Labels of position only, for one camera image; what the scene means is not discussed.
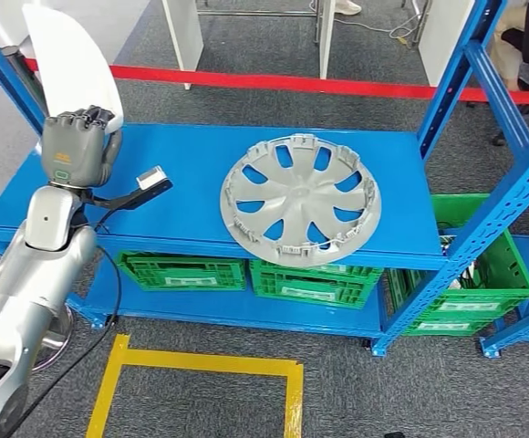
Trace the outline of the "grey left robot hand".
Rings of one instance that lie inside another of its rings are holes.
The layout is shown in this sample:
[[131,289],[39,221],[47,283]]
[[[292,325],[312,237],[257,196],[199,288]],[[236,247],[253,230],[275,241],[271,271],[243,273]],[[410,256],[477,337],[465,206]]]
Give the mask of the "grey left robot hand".
[[42,166],[51,183],[104,185],[122,147],[122,126],[121,117],[94,105],[48,117],[40,140]]

